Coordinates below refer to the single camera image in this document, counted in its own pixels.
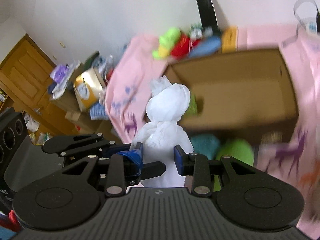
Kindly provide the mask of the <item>panda plush toy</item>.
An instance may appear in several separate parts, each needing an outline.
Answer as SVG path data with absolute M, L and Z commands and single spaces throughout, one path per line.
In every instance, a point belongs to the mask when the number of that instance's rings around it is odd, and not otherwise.
M 201 24 L 195 24 L 189 30 L 189 37 L 193 41 L 211 36 L 213 36 L 212 27 L 203 27 Z

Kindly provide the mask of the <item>green yellow plush toy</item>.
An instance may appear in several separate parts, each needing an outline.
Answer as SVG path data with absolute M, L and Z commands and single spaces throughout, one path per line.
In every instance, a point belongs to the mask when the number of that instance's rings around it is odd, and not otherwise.
M 172 27 L 165 34 L 161 35 L 158 39 L 159 46 L 157 50 L 152 52 L 152 56 L 156 60 L 167 58 L 175 44 L 179 41 L 181 31 L 179 28 Z

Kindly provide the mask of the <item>yellow white paper bag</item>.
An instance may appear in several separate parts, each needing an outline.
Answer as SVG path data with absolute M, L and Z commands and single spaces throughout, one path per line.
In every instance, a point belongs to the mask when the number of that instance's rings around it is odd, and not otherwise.
M 97 68 L 90 68 L 75 79 L 73 88 L 80 112 L 86 112 L 99 101 L 105 81 Z

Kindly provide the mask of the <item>white mesh bath sponge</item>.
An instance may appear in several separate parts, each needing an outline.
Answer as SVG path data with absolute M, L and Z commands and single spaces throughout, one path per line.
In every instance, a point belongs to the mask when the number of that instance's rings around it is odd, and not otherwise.
M 141 142 L 143 162 L 160 161 L 166 171 L 159 177 L 142 181 L 144 187 L 183 187 L 185 178 L 178 174 L 174 162 L 174 147 L 180 145 L 185 153 L 194 148 L 184 129 L 177 123 L 190 103 L 190 91 L 185 85 L 170 83 L 166 76 L 150 82 L 152 97 L 146 106 L 148 119 L 131 142 L 131 148 Z

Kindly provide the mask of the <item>blue patterned cloth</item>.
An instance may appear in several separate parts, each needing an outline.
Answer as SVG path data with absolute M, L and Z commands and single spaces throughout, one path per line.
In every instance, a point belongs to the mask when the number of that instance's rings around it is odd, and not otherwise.
M 90 109 L 89 109 L 89 116 L 91 120 L 97 121 L 97 120 L 109 120 L 108 115 L 105 111 L 105 106 L 101 105 L 99 102 L 95 103 Z

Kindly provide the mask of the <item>red plush toy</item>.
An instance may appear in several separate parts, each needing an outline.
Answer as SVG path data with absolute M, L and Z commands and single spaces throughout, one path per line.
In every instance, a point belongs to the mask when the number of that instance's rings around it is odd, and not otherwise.
M 199 43 L 200 39 L 192 40 L 188 35 L 182 33 L 179 41 L 175 44 L 170 55 L 176 59 L 187 56 Z

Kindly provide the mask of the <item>blue plush cushion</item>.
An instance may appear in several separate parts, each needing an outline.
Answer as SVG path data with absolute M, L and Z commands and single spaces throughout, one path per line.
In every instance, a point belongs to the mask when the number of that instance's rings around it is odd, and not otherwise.
M 211 55 L 221 48 L 221 38 L 211 36 L 201 41 L 188 55 L 189 58 Z

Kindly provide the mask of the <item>brown cardboard box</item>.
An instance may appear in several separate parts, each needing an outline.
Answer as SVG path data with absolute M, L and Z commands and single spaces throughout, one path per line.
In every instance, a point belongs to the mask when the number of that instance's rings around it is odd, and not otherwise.
M 287 143 L 299 116 L 290 72 L 277 48 L 178 61 L 166 77 L 195 96 L 197 113 L 179 125 L 189 134 L 242 138 L 252 145 Z

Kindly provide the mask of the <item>pink deer tablecloth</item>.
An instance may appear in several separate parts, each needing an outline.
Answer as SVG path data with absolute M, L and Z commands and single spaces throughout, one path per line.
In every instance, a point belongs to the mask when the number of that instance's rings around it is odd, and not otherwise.
M 152 56 L 159 46 L 157 37 L 134 37 L 115 68 L 105 94 L 105 109 L 122 142 L 131 144 L 138 130 L 150 120 L 146 106 L 152 97 L 150 82 L 166 76 L 167 66 L 183 60 L 169 55 L 162 60 Z M 292 138 L 287 143 L 252 145 L 254 164 L 267 173 L 295 186 L 305 199 L 298 227 L 311 238 L 319 237 L 319 39 L 291 25 L 249 27 L 237 51 L 277 48 L 291 75 L 299 116 Z M 197 113 L 195 96 L 185 115 Z

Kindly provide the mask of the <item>teal mesh bath sponge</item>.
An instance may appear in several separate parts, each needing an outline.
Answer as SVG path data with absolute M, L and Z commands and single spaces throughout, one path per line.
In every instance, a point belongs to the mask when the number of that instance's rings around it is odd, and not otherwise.
M 199 134 L 190 138 L 194 153 L 205 155 L 213 160 L 220 149 L 221 142 L 213 134 Z

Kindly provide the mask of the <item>wooden door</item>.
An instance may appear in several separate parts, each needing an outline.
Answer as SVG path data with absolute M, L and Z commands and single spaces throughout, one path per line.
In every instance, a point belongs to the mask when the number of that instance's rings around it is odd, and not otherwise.
M 51 135 L 78 134 L 65 111 L 50 101 L 47 87 L 55 67 L 51 59 L 24 35 L 1 62 L 1 89 Z

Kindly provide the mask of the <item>brown cardboard carton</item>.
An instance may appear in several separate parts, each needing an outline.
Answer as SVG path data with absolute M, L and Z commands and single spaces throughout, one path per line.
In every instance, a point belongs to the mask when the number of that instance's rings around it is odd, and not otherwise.
M 112 124 L 106 120 L 91 120 L 88 111 L 80 111 L 78 101 L 73 92 L 65 90 L 58 99 L 51 98 L 50 101 L 66 112 L 65 118 L 79 129 L 80 134 L 103 133 L 105 138 L 112 140 Z

